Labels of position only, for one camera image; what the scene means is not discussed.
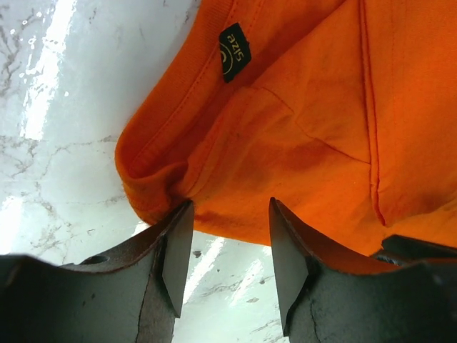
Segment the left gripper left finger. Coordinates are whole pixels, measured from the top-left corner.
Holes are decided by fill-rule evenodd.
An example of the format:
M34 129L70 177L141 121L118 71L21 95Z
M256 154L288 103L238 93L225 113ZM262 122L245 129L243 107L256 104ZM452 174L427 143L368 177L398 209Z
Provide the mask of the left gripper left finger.
M78 264L1 257L3 342L170 342L181 315L194 206Z

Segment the orange t shirt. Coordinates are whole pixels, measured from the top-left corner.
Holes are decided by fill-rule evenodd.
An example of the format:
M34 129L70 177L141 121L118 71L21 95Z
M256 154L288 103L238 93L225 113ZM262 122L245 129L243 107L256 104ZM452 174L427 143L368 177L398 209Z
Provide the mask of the orange t shirt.
M202 1L122 132L138 216L268 244L267 207L364 254L456 244L454 1Z

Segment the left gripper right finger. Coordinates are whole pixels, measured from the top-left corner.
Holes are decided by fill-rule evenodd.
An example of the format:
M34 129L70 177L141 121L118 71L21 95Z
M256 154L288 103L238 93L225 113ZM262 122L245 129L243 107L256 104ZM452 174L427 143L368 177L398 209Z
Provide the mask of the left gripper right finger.
M456 250L393 235L371 256L268 209L283 335L291 342L454 342Z

